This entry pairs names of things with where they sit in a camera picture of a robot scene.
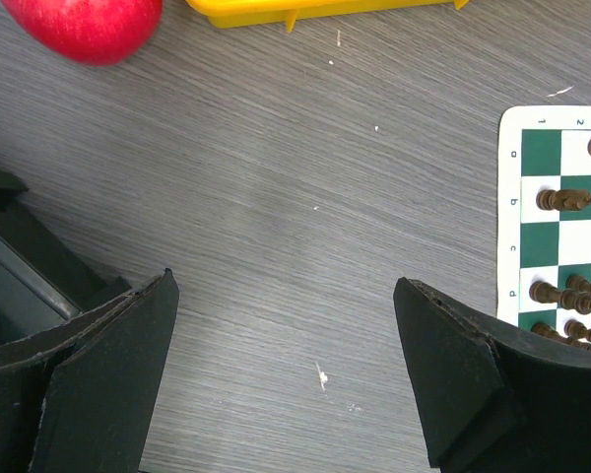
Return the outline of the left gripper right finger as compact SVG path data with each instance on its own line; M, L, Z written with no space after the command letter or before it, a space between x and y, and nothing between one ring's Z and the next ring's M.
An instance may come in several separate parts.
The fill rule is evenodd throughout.
M401 278L399 336L431 467L591 472L591 351Z

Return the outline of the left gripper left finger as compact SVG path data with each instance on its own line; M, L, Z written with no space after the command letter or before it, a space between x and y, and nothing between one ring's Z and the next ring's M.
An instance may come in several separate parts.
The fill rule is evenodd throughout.
M177 315L170 269L0 345L0 472L136 472Z

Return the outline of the green white chess board mat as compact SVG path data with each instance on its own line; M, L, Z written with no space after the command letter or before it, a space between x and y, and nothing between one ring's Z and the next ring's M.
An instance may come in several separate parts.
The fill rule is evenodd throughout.
M591 204L576 212L538 208L543 189L591 193L591 105L521 105L501 117L497 136L496 316L531 330L545 322L568 337L583 315L530 299L535 281L591 294Z

